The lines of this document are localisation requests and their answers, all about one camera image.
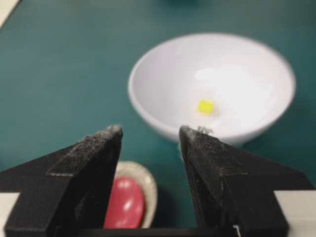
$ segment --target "red soap bar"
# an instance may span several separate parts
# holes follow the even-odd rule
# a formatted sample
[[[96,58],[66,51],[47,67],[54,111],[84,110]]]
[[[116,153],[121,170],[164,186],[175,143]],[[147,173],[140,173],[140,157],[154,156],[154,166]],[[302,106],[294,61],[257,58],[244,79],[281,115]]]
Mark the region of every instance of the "red soap bar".
[[[129,177],[114,179],[104,229],[139,228],[145,211],[140,186]]]

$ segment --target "red oval object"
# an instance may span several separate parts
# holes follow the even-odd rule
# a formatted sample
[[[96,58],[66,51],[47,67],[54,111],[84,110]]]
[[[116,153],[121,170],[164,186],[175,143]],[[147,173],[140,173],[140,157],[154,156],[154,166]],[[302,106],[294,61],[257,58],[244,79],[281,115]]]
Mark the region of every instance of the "red oval object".
[[[141,225],[145,200],[140,186],[129,177],[114,179],[104,229],[134,229]]]

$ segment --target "white dish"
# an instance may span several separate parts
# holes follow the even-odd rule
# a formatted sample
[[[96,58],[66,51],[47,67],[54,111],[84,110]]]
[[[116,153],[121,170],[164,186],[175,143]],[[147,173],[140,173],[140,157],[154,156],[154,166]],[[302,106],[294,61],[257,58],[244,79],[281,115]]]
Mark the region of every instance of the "white dish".
[[[138,114],[178,142],[180,126],[199,126],[231,145],[267,130],[288,108],[295,76],[268,46],[229,34],[188,35],[153,48],[135,64],[128,94]],[[215,110],[203,115],[200,100]]]

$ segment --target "teal table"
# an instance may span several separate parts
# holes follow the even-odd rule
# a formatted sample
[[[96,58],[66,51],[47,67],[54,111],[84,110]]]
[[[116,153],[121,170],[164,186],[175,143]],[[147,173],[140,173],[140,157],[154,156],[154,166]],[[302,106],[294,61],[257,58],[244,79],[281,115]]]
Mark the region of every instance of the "teal table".
[[[290,109],[244,149],[316,185],[315,9],[314,0],[23,0],[0,30],[0,170],[119,123],[120,159],[145,165],[158,183],[153,226],[196,226],[176,145],[144,124],[126,84],[156,44],[227,32],[270,45],[297,78]]]

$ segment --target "yellow cube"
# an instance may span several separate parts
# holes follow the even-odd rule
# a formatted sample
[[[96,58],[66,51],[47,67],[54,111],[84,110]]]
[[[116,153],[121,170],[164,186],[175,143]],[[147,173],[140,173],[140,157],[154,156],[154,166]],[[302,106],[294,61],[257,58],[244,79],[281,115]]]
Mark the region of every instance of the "yellow cube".
[[[214,111],[214,102],[210,100],[201,100],[197,109],[204,115],[210,115]]]

